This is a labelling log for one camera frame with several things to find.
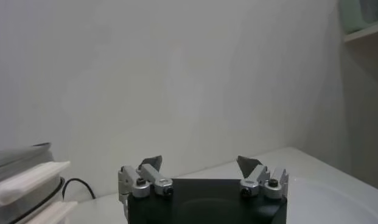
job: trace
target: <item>screw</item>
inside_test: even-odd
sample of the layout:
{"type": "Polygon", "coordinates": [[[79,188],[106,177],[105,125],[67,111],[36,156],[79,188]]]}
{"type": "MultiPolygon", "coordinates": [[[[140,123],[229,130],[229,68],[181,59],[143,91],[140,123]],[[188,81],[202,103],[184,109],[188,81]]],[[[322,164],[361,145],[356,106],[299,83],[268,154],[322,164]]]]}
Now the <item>screw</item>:
{"type": "Polygon", "coordinates": [[[242,195],[243,198],[251,197],[251,190],[249,190],[248,188],[243,188],[240,191],[240,194],[242,195]]]}
{"type": "Polygon", "coordinates": [[[145,181],[145,179],[143,179],[143,178],[138,178],[138,179],[136,180],[136,185],[137,185],[137,186],[145,185],[145,183],[146,183],[146,181],[145,181]]]}
{"type": "Polygon", "coordinates": [[[268,186],[269,187],[278,187],[278,180],[276,180],[276,179],[270,179],[268,181],[268,186]]]}
{"type": "Polygon", "coordinates": [[[171,197],[174,194],[174,189],[169,187],[163,190],[164,196],[171,197]]]}

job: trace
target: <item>black cable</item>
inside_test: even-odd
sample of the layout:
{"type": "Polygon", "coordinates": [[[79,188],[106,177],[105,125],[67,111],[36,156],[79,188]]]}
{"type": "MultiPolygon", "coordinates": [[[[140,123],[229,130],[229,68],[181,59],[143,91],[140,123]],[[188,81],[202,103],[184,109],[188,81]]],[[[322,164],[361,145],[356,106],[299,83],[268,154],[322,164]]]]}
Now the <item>black cable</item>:
{"type": "Polygon", "coordinates": [[[93,190],[91,189],[90,185],[88,183],[86,183],[85,181],[79,179],[79,178],[71,178],[69,179],[68,181],[66,181],[65,185],[63,186],[63,189],[61,190],[61,195],[63,196],[63,199],[65,199],[65,195],[66,195],[66,189],[67,189],[67,185],[72,182],[72,181],[78,181],[78,182],[81,182],[83,185],[85,185],[87,187],[87,190],[89,190],[90,194],[91,194],[91,197],[93,199],[96,199],[96,196],[94,195],[94,192],[93,190]]]}
{"type": "Polygon", "coordinates": [[[61,177],[59,185],[55,188],[55,190],[52,193],[50,193],[46,198],[44,198],[41,202],[39,202],[37,205],[32,207],[30,210],[28,210],[24,214],[20,215],[19,217],[17,217],[15,220],[9,222],[9,224],[18,223],[19,221],[21,221],[22,219],[24,219],[25,217],[27,217],[31,213],[35,212],[38,208],[42,207],[49,200],[53,199],[55,197],[55,195],[60,192],[60,189],[64,185],[64,183],[65,183],[65,179],[61,177]]]}

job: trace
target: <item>wooden shelf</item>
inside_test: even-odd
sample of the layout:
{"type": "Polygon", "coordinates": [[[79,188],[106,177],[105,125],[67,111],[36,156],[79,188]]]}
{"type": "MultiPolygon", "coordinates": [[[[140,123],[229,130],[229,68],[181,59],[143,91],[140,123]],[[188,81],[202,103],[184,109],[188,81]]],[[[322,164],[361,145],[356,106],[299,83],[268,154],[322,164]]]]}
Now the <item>wooden shelf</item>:
{"type": "Polygon", "coordinates": [[[378,24],[371,26],[369,28],[360,30],[358,32],[346,35],[344,37],[344,41],[350,42],[350,41],[353,41],[353,40],[356,40],[356,39],[359,39],[359,38],[367,37],[367,36],[375,34],[375,33],[378,33],[378,24]]]}

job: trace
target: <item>metal bracket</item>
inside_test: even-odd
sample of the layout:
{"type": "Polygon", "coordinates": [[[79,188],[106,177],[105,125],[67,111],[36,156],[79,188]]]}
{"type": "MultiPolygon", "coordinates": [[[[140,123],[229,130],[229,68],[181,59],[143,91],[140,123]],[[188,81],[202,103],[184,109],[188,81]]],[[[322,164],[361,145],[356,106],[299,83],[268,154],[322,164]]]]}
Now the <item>metal bracket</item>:
{"type": "Polygon", "coordinates": [[[125,195],[132,193],[136,198],[144,198],[150,195],[150,183],[141,178],[132,166],[123,166],[118,171],[119,199],[125,203],[125,195]]]}
{"type": "Polygon", "coordinates": [[[287,198],[287,185],[289,174],[285,169],[276,168],[271,179],[264,184],[264,194],[270,199],[281,199],[282,196],[287,198]]]}
{"type": "Polygon", "coordinates": [[[267,166],[257,165],[251,174],[240,181],[240,193],[242,197],[254,197],[259,193],[261,186],[270,178],[267,166]]]}
{"type": "Polygon", "coordinates": [[[140,176],[154,185],[155,193],[158,195],[168,197],[173,194],[172,180],[162,176],[153,166],[143,164],[138,172],[140,176]]]}

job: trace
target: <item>green container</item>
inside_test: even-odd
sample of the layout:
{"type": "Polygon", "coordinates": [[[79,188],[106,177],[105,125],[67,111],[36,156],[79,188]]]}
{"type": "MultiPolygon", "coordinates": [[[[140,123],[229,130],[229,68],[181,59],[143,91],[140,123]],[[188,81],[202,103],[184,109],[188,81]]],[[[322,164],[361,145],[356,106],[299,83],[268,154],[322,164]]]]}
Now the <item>green container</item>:
{"type": "Polygon", "coordinates": [[[340,0],[340,18],[346,33],[378,23],[378,0],[340,0]]]}

